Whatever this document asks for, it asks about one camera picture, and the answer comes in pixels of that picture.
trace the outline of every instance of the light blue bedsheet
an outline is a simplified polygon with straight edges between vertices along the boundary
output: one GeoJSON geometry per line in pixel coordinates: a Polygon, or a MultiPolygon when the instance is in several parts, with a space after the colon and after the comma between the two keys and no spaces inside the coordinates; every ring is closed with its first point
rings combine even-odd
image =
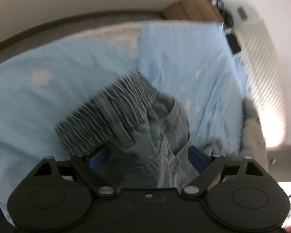
{"type": "Polygon", "coordinates": [[[222,155],[238,154],[245,75],[221,26],[149,24],[142,28],[140,39],[139,70],[186,108],[193,144],[201,146],[220,137],[222,155]]]}
{"type": "Polygon", "coordinates": [[[239,152],[243,76],[219,25],[145,25],[137,58],[99,40],[69,37],[0,65],[0,205],[7,218],[8,196],[43,157],[68,159],[55,125],[135,68],[185,106],[193,144],[220,137],[222,154],[239,152]]]}

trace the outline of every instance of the gray cloth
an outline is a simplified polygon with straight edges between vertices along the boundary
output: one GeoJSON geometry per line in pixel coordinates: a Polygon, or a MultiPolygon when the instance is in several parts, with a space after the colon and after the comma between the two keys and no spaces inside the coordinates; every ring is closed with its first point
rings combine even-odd
{"type": "Polygon", "coordinates": [[[242,130],[242,149],[238,158],[250,156],[268,171],[266,145],[257,111],[249,99],[244,99],[243,109],[245,121],[242,130]]]}
{"type": "Polygon", "coordinates": [[[88,155],[107,145],[110,157],[98,171],[112,186],[186,186],[198,172],[184,109],[138,72],[118,79],[56,127],[69,155],[88,155]]]}

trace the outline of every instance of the elastic waistband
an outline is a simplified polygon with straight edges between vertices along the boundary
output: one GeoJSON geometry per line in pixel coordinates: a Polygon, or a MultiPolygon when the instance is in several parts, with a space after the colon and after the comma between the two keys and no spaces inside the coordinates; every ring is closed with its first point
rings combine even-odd
{"type": "Polygon", "coordinates": [[[139,71],[118,79],[55,128],[69,155],[88,155],[115,138],[122,146],[134,143],[130,131],[147,119],[157,90],[139,71]]]}

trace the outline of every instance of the bed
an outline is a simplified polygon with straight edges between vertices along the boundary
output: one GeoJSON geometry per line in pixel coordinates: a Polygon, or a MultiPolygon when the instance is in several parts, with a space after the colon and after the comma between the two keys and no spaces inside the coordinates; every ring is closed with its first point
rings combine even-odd
{"type": "Polygon", "coordinates": [[[219,137],[222,155],[239,153],[246,76],[220,24],[125,23],[74,34],[0,65],[0,207],[10,223],[6,202],[26,174],[45,156],[68,160],[56,124],[133,69],[185,107],[194,145],[219,137]]]}

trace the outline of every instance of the cardboard box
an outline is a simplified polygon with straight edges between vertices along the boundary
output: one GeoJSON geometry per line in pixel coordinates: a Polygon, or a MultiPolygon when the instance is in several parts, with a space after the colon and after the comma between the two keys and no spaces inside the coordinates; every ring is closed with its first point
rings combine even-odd
{"type": "Polygon", "coordinates": [[[180,0],[168,6],[163,15],[168,20],[219,22],[224,20],[211,0],[180,0]]]}

